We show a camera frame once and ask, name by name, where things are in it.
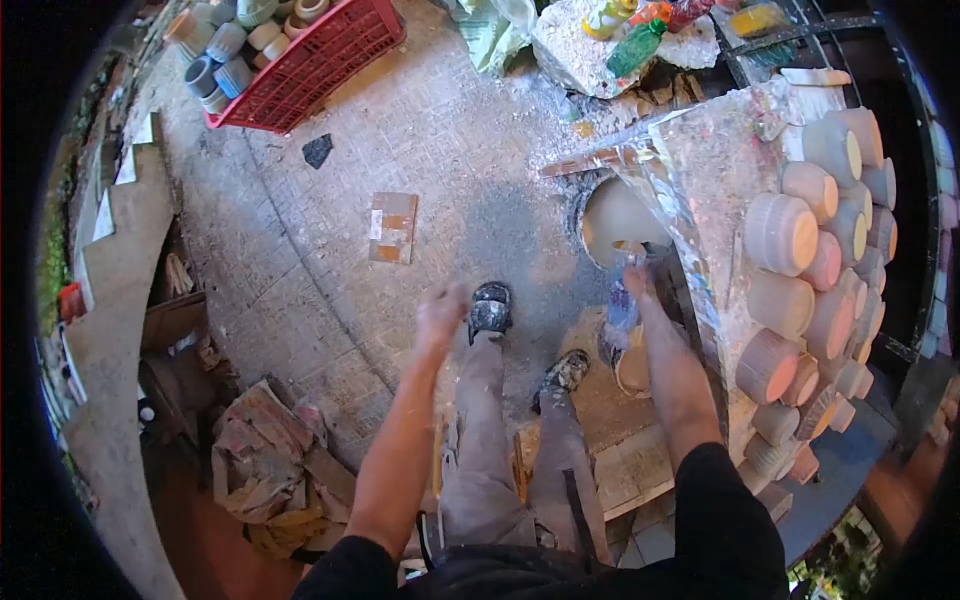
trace red plastic crate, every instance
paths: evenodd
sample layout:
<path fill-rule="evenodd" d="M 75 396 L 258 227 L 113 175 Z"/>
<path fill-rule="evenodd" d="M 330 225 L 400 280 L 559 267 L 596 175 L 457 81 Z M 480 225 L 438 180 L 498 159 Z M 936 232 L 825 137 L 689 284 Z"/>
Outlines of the red plastic crate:
<path fill-rule="evenodd" d="M 287 133 L 323 98 L 407 37 L 391 0 L 343 0 L 253 78 L 223 114 L 224 125 Z"/>

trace red bottle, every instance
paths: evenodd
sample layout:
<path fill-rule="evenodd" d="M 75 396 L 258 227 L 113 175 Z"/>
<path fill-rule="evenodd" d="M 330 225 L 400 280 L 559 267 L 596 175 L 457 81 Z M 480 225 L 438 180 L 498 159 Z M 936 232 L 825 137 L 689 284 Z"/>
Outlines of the red bottle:
<path fill-rule="evenodd" d="M 670 23 L 667 25 L 667 31 L 671 34 L 678 33 L 693 21 L 710 12 L 712 6 L 713 0 L 680 0 L 674 3 L 673 11 L 670 12 Z"/>

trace foot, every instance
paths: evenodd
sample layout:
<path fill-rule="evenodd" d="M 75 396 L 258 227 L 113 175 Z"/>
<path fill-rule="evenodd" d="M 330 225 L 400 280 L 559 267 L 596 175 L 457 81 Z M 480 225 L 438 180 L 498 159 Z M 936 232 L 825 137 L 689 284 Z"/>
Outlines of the foot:
<path fill-rule="evenodd" d="M 473 292 L 473 305 L 467 317 L 467 335 L 471 346 L 477 331 L 505 333 L 514 322 L 510 318 L 513 298 L 510 288 L 500 281 L 488 281 Z"/>
<path fill-rule="evenodd" d="M 590 369 L 590 358 L 579 348 L 571 350 L 560 357 L 553 367 L 546 370 L 546 377 L 540 383 L 537 393 L 534 394 L 533 410 L 540 414 L 540 394 L 548 390 L 560 388 L 568 394 L 580 387 L 580 382 L 587 376 Z"/>

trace gray pants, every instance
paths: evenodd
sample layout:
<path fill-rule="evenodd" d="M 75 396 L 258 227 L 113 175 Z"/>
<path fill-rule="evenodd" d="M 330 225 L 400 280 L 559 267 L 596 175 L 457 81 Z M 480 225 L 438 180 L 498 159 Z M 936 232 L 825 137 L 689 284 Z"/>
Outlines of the gray pants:
<path fill-rule="evenodd" d="M 563 471 L 572 468 L 597 559 L 611 564 L 603 510 L 584 444 L 584 430 L 562 389 L 540 394 L 540 450 L 527 504 L 516 495 L 503 424 L 502 335 L 477 333 L 457 383 L 464 415 L 457 470 L 444 481 L 440 510 L 447 545 L 495 543 L 547 545 L 582 552 L 566 497 Z"/>

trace hand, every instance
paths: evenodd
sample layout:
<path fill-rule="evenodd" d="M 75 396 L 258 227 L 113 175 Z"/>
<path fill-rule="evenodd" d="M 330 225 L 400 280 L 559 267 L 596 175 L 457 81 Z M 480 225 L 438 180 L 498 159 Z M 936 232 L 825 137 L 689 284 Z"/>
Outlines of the hand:
<path fill-rule="evenodd" d="M 623 287 L 627 288 L 634 300 L 641 301 L 647 298 L 657 299 L 650 274 L 644 267 L 626 267 L 623 270 Z"/>
<path fill-rule="evenodd" d="M 467 310 L 467 287 L 460 281 L 433 285 L 424 290 L 417 307 L 415 352 L 445 357 L 450 350 L 450 340 Z"/>

